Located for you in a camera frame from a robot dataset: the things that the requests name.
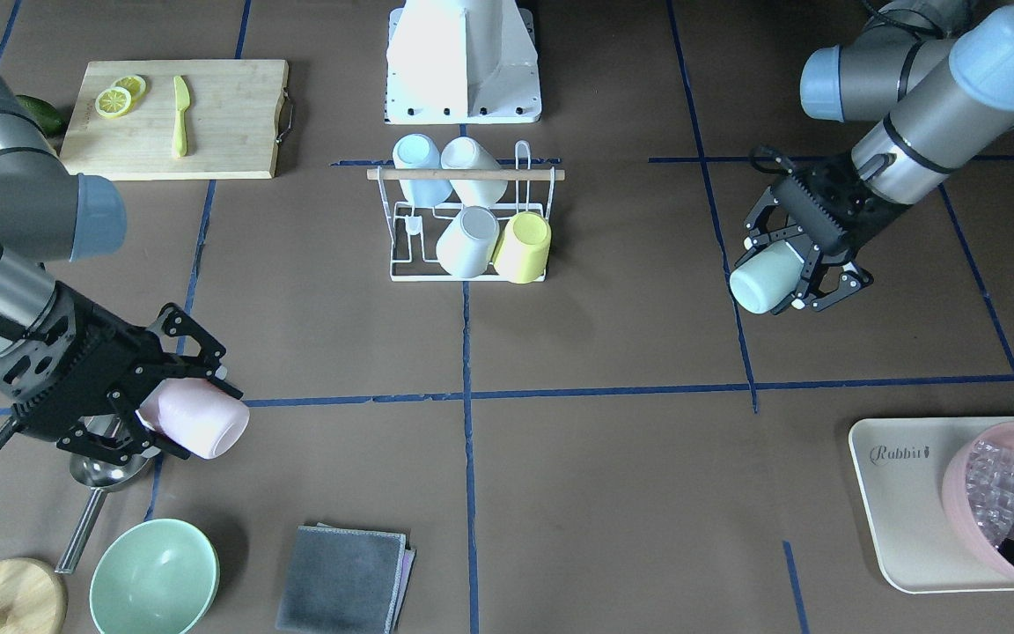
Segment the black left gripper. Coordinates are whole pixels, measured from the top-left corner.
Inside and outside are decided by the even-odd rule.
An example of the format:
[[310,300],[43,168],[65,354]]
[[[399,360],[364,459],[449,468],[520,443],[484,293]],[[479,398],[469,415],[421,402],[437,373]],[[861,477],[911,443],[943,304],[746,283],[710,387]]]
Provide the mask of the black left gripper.
[[802,264],[791,273],[780,313],[824,312],[873,284],[872,274],[854,258],[907,210],[908,205],[874,193],[849,155],[834,155],[776,178],[760,193],[743,221],[744,253],[735,266],[786,242]]

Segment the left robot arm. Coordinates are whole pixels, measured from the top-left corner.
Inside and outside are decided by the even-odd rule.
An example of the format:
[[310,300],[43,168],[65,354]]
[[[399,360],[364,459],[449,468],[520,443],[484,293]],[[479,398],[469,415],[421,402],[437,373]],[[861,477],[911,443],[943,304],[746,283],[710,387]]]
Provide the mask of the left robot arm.
[[745,220],[729,285],[750,313],[828,309],[869,286],[857,254],[942,181],[1014,129],[1014,5],[971,31],[970,1],[897,1],[852,47],[817,49],[800,83],[814,119],[876,124],[810,165],[750,151],[774,181]]

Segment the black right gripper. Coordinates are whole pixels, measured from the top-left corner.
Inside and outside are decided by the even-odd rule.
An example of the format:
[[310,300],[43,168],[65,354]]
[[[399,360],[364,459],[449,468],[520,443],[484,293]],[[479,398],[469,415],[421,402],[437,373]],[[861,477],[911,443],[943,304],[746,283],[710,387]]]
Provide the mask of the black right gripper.
[[[136,413],[165,379],[205,379],[241,400],[226,380],[226,348],[176,304],[145,328],[108,313],[67,284],[54,285],[51,308],[23,341],[0,356],[0,392],[11,398],[17,430],[59,441],[77,456],[126,466],[158,449],[192,456]],[[112,415],[113,431],[89,431],[90,417]]]

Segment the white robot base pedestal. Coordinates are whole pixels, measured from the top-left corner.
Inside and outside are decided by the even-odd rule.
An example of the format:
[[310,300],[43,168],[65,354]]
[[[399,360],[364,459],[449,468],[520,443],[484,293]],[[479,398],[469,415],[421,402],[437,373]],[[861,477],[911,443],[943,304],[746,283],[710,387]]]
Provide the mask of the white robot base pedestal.
[[537,122],[544,113],[533,12],[516,1],[407,1],[389,15],[384,121]]

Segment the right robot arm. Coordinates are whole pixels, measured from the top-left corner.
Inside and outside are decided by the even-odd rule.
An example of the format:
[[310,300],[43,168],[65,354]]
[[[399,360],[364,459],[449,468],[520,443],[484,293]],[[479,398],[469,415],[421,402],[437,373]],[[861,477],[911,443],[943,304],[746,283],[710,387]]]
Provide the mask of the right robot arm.
[[248,428],[224,346],[180,306],[129,324],[44,266],[108,255],[128,218],[106,178],[73,175],[0,76],[0,392],[4,436],[125,464],[157,448],[214,459]]

